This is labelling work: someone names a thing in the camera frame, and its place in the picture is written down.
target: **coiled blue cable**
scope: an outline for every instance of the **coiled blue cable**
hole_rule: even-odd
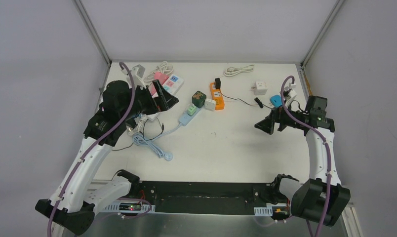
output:
[[[157,156],[159,158],[164,158],[167,161],[172,160],[172,158],[174,158],[174,156],[172,155],[171,152],[164,152],[160,147],[158,147],[157,145],[155,145],[153,142],[155,140],[157,140],[160,137],[163,137],[165,135],[168,135],[170,133],[173,133],[174,131],[176,131],[177,129],[179,129],[179,127],[181,127],[181,124],[178,124],[178,126],[176,126],[174,129],[164,132],[163,134],[157,136],[156,138],[152,139],[152,140],[148,140],[147,137],[144,137],[141,133],[137,132],[133,135],[133,143],[137,146],[146,146],[149,147],[153,152],[155,152],[155,154],[157,154]]]

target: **white perforated bracket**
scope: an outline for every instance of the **white perforated bracket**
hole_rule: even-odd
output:
[[[255,216],[273,216],[273,208],[271,206],[267,207],[254,207]]]
[[[120,207],[120,202],[113,202],[110,205],[106,206],[101,212],[143,213],[143,212],[148,211],[148,209],[149,209],[149,205],[147,205],[147,204],[142,205],[140,210],[137,210],[137,211],[120,210],[119,207]],[[152,205],[152,209],[148,213],[155,213],[155,205]]]

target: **blue power strip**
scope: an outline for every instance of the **blue power strip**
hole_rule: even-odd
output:
[[[187,111],[184,111],[183,115],[181,115],[180,118],[178,119],[178,122],[180,122],[180,124],[182,124],[183,126],[186,126],[200,112],[202,108],[203,107],[201,108],[197,107],[196,112],[192,116],[188,115]]]

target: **gray wall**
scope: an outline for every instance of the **gray wall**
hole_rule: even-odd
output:
[[[72,1],[0,1],[0,237],[46,235],[106,70]]]
[[[348,0],[306,72],[365,236],[397,236],[397,0]]]
[[[300,62],[336,0],[83,0],[113,60]]]

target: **white table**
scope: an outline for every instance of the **white table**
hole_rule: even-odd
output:
[[[127,63],[129,68],[141,64],[145,75],[159,63]],[[175,95],[179,103],[158,118],[168,131],[178,124],[178,118],[191,103],[191,96],[197,91],[211,98],[209,84],[223,74],[227,67],[243,67],[247,64],[227,63],[173,63],[174,73],[185,80]],[[304,106],[305,98],[294,64],[256,64],[251,73],[222,77],[222,93],[254,103],[256,97],[250,88],[256,80],[262,80],[269,87],[267,94],[258,96],[266,105],[269,98],[279,94],[283,80],[293,75],[296,78],[297,100]],[[118,63],[113,63],[107,83],[125,80]],[[290,174],[305,182],[309,176],[309,151],[303,131],[286,128],[273,135],[254,128],[264,119],[270,109],[248,106],[241,101],[225,99],[225,109],[208,111],[203,109],[185,127],[155,141],[166,152],[174,155],[172,161],[158,158],[148,147],[138,147],[111,152],[95,180],[110,180],[119,169],[126,169],[148,181],[189,182],[271,182],[279,173]],[[147,122],[145,135],[149,138],[160,133],[158,121]],[[132,143],[124,133],[114,149]]]

